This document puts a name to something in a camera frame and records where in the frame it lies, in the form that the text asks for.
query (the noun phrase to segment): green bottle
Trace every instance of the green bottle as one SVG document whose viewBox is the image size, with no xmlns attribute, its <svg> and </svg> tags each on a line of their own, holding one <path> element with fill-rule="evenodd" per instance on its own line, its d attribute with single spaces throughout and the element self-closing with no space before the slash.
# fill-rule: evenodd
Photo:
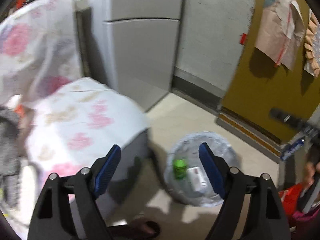
<svg viewBox="0 0 320 240">
<path fill-rule="evenodd" d="M 187 162 L 185 160 L 173 161 L 173 173 L 176 179 L 183 179 L 187 174 Z"/>
</svg>

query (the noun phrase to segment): floral cloth cover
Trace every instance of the floral cloth cover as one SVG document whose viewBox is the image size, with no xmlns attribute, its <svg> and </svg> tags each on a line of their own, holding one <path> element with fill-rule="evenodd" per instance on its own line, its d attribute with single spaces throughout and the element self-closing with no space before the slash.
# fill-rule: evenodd
<svg viewBox="0 0 320 240">
<path fill-rule="evenodd" d="M 41 170 L 39 188 L 50 173 L 73 175 L 114 144 L 124 147 L 148 128 L 133 101 L 91 78 L 63 86 L 35 110 L 26 148 L 29 160 Z"/>
<path fill-rule="evenodd" d="M 0 24 L 0 104 L 23 95 L 33 108 L 59 87 L 79 79 L 73 0 L 38 0 Z"/>
</svg>

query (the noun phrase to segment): person's hand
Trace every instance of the person's hand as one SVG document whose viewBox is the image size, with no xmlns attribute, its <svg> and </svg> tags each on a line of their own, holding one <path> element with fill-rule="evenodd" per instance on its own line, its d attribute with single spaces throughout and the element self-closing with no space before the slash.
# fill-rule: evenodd
<svg viewBox="0 0 320 240">
<path fill-rule="evenodd" d="M 316 171 L 320 173 L 320 163 L 318 163 L 316 166 L 314 166 L 312 162 L 306 163 L 304 166 L 304 177 L 302 182 L 304 189 L 310 188 L 315 182 L 313 176 L 315 175 Z"/>
</svg>

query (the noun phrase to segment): finger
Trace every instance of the finger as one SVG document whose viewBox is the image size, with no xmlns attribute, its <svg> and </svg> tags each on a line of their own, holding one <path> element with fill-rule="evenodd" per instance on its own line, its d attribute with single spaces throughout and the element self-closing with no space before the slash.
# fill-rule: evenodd
<svg viewBox="0 0 320 240">
<path fill-rule="evenodd" d="M 313 165 L 312 162 L 307 162 L 304 168 L 305 168 L 305 176 L 307 177 L 313 177 L 314 174 L 316 173 L 315 166 Z"/>
<path fill-rule="evenodd" d="M 316 171 L 317 171 L 318 173 L 320 173 L 320 163 L 317 164 L 317 166 L 316 166 Z"/>
</svg>

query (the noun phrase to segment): blue label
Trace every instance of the blue label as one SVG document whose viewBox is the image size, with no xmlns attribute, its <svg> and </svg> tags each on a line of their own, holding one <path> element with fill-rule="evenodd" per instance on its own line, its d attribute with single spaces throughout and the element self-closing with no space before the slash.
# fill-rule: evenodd
<svg viewBox="0 0 320 240">
<path fill-rule="evenodd" d="M 296 140 L 292 145 L 288 144 L 281 153 L 280 159 L 285 161 L 291 155 L 293 155 L 297 150 L 299 150 L 304 145 L 304 139 L 300 138 Z"/>
</svg>

